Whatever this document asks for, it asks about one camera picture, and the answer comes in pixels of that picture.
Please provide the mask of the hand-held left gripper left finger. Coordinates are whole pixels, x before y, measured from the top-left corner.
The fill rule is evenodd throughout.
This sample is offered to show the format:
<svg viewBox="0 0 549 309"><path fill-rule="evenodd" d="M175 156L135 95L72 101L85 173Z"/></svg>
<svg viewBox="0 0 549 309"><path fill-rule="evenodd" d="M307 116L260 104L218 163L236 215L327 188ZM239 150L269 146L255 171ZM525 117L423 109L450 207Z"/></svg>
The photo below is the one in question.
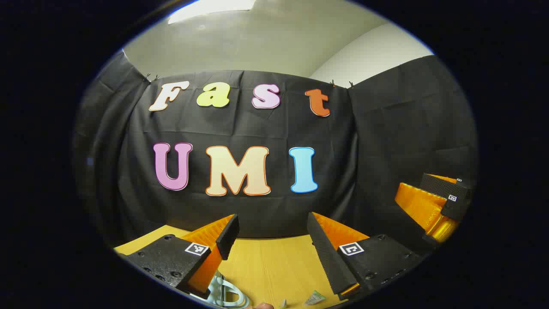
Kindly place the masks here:
<svg viewBox="0 0 549 309"><path fill-rule="evenodd" d="M238 215L228 215L184 236L161 235L131 254L118 254L159 282L184 293L208 297L208 286L228 260L240 231Z"/></svg>

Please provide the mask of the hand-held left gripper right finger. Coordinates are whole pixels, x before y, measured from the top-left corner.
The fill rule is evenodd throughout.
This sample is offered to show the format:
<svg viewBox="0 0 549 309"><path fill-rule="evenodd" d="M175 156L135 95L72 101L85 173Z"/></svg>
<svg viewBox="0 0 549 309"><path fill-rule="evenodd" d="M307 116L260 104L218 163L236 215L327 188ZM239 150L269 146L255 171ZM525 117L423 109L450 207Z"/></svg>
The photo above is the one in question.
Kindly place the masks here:
<svg viewBox="0 0 549 309"><path fill-rule="evenodd" d="M341 300L373 294L422 261L384 233L367 236L315 212L308 214L307 230L331 289Z"/></svg>

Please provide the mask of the green and white tube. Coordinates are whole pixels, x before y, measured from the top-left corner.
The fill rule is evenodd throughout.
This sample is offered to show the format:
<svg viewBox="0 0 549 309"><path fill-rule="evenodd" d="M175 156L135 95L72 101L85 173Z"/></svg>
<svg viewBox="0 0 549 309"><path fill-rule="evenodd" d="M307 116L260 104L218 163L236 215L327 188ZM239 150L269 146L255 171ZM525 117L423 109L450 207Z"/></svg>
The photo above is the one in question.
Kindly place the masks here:
<svg viewBox="0 0 549 309"><path fill-rule="evenodd" d="M314 290L310 296L307 298L307 300L304 302L304 305L306 306L314 306L319 303L323 303L326 301L326 297L324 297L320 292L317 290Z"/></svg>

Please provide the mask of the black backdrop cloth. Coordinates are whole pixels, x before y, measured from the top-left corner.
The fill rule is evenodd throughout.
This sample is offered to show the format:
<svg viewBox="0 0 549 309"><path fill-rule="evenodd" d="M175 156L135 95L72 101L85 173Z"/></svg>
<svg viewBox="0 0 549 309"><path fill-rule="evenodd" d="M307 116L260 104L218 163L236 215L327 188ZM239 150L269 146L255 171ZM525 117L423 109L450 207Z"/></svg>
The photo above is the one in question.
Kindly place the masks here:
<svg viewBox="0 0 549 309"><path fill-rule="evenodd" d="M209 146L238 161L267 147L272 192L208 197ZM149 82L122 51L85 91L73 149L78 191L112 247L233 213L240 237L300 236L314 211L421 250L392 200L398 184L431 173L474 185L478 175L472 110L435 55L342 88L242 70Z"/></svg>

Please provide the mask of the ceiling light panel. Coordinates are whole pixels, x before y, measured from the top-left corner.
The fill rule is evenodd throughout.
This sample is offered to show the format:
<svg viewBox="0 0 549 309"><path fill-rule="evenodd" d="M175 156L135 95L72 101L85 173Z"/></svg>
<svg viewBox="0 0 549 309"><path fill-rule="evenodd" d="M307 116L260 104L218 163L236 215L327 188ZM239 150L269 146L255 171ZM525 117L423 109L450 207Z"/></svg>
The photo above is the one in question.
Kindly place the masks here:
<svg viewBox="0 0 549 309"><path fill-rule="evenodd" d="M256 0L196 0L170 15L168 24L218 12L249 11Z"/></svg>

